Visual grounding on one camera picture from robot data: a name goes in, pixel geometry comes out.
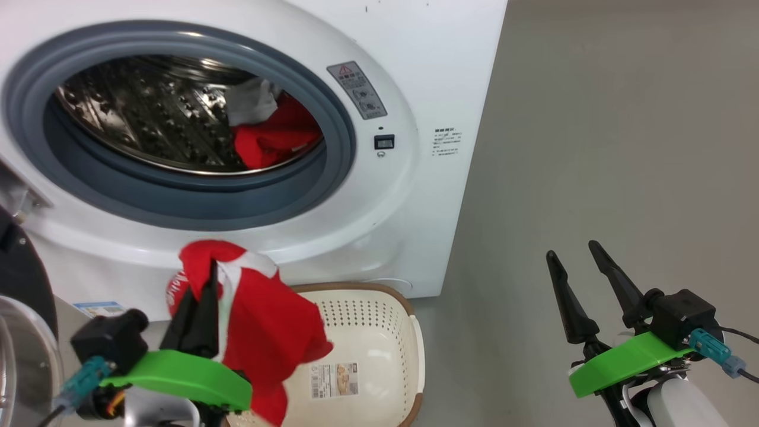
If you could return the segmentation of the cream plastic basket brown rim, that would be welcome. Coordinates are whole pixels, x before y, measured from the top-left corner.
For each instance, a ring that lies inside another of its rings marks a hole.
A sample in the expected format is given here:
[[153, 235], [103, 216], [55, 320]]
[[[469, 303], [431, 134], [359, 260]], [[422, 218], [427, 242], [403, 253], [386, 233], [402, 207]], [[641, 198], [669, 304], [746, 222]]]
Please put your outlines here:
[[[374, 283], [291, 287], [320, 310], [333, 350], [304, 363], [284, 382], [282, 427], [410, 427], [425, 389], [425, 346], [414, 308], [395, 289]], [[311, 398], [312, 364], [358, 363], [359, 394]], [[271, 427], [252, 410], [228, 427]]]

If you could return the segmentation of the right gripper body green plate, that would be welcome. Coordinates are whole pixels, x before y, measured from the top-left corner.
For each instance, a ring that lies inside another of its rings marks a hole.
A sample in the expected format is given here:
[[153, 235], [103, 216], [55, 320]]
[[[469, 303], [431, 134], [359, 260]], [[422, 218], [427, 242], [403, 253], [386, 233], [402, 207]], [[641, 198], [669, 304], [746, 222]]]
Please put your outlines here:
[[573, 365], [569, 384], [578, 399], [601, 397], [616, 427], [655, 427], [652, 417], [633, 405], [629, 389], [666, 375], [667, 364], [689, 352], [667, 346], [651, 332], [616, 347], [592, 336], [583, 344], [585, 359]]

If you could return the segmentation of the white front-load washing machine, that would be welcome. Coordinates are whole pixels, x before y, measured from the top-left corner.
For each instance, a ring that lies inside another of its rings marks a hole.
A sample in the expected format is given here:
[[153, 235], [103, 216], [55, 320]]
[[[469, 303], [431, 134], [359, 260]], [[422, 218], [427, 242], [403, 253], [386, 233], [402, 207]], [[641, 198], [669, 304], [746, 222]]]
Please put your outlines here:
[[[0, 0], [0, 200], [30, 235], [55, 295], [168, 318], [164, 289], [195, 240], [270, 257], [290, 285], [381, 283], [439, 295], [509, 0]], [[356, 152], [324, 202], [230, 231], [149, 226], [102, 211], [38, 172], [10, 132], [11, 68], [55, 36], [171, 21], [244, 36], [323, 81], [349, 112]], [[363, 120], [326, 68], [355, 60], [387, 116]]]

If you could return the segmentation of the black round glass washer door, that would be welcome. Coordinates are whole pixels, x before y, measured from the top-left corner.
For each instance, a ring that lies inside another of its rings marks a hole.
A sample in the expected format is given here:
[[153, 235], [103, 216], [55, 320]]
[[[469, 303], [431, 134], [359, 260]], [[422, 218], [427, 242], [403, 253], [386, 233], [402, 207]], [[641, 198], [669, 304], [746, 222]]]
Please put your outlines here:
[[0, 207], [0, 427], [38, 427], [64, 381], [57, 314], [30, 238]]

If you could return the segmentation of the left gripper body green plate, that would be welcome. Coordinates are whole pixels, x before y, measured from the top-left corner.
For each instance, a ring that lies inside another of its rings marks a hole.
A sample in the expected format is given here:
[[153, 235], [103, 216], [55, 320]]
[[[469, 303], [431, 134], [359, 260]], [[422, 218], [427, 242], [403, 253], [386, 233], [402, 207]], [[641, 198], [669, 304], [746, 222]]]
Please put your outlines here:
[[222, 363], [175, 350], [147, 354], [127, 375], [105, 378], [78, 417], [123, 427], [222, 427], [250, 410], [249, 381]]

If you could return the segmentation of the steel perforated washer drum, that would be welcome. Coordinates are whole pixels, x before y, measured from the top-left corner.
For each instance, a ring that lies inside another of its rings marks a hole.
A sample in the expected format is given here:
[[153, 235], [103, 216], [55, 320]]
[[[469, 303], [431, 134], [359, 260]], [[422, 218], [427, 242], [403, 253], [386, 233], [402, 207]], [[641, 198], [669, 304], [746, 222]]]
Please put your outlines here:
[[72, 122], [125, 157], [198, 176], [251, 176], [301, 161], [324, 145], [322, 135], [274, 167], [245, 167], [224, 95], [255, 77], [210, 58], [129, 56], [79, 71], [55, 97]]

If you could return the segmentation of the blue white energy label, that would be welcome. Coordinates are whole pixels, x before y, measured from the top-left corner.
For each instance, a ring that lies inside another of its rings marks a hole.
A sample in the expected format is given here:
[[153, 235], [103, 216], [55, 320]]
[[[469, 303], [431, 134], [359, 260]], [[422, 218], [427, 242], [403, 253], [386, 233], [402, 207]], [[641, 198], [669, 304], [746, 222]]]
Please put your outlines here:
[[89, 318], [120, 316], [127, 311], [118, 302], [80, 302], [73, 304], [73, 306]]

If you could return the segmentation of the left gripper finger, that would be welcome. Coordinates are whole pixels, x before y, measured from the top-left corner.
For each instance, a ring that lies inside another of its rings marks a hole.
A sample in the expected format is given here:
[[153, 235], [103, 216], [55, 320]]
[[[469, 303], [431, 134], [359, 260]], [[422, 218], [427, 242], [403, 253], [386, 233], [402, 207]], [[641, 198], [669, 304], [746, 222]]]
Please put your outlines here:
[[199, 301], [199, 355], [219, 353], [219, 274], [216, 260], [211, 261], [209, 277]]
[[198, 347], [193, 337], [193, 322], [197, 308], [198, 301], [192, 294], [192, 290], [187, 290], [161, 341], [162, 350], [176, 350], [193, 356], [201, 356], [202, 348]]

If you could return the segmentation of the paper basket label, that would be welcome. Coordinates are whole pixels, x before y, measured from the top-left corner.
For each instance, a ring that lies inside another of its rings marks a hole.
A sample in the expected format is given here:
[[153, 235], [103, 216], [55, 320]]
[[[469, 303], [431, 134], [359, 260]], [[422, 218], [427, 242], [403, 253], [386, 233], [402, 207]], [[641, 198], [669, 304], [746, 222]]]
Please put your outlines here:
[[359, 394], [358, 363], [315, 363], [310, 366], [311, 398], [331, 399]]

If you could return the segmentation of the plain red garment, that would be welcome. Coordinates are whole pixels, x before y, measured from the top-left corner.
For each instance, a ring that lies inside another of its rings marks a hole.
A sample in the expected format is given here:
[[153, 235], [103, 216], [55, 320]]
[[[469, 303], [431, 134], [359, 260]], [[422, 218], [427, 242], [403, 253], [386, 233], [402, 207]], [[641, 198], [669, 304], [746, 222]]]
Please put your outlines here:
[[255, 125], [236, 125], [235, 151], [249, 170], [274, 167], [322, 138], [314, 116], [291, 95], [280, 95], [268, 119]]

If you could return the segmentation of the grey warning sticker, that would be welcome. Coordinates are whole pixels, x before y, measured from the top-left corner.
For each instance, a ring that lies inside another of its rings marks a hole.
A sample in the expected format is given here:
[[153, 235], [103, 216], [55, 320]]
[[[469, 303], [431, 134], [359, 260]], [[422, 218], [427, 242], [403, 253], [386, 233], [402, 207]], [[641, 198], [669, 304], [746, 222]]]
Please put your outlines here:
[[387, 109], [374, 85], [355, 60], [328, 66], [326, 70], [344, 89], [363, 120], [387, 116]]

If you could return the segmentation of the grey rubber door gasket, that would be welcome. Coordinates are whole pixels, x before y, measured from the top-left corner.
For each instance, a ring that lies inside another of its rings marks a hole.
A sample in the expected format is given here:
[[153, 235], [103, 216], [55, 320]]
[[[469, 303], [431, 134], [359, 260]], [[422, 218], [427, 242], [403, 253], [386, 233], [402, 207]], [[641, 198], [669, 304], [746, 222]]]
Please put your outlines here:
[[[324, 145], [251, 176], [173, 172], [98, 143], [55, 97], [59, 85], [90, 66], [152, 55], [210, 58], [276, 78], [314, 114]], [[254, 40], [190, 23], [123, 21], [63, 33], [22, 55], [6, 87], [11, 135], [38, 172], [83, 202], [149, 226], [217, 232], [287, 221], [330, 197], [356, 152], [349, 112], [314, 73]]]

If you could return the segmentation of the red garment with white trim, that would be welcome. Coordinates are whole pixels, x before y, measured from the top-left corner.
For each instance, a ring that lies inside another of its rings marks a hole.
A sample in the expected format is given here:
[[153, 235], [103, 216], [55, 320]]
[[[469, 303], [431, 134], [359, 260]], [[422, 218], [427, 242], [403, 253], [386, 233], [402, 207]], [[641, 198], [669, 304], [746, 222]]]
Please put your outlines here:
[[252, 384], [252, 411], [271, 427], [282, 427], [288, 406], [284, 382], [299, 365], [333, 350], [319, 308], [282, 282], [270, 257], [230, 241], [193, 241], [179, 258], [182, 268], [166, 288], [168, 313], [176, 314], [187, 291], [200, 297], [216, 263], [216, 360], [244, 373]]

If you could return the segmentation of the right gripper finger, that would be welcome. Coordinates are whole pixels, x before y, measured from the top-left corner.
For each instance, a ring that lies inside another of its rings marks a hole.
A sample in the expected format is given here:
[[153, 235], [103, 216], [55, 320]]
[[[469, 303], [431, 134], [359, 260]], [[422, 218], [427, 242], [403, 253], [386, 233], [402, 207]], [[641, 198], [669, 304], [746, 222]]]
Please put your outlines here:
[[588, 248], [600, 273], [608, 279], [616, 299], [623, 311], [623, 323], [633, 330], [647, 330], [648, 309], [643, 303], [643, 294], [635, 286], [624, 270], [607, 253], [599, 241], [588, 241]]
[[553, 250], [547, 252], [547, 266], [567, 342], [578, 345], [596, 338], [599, 327], [578, 302], [567, 281], [566, 268]]

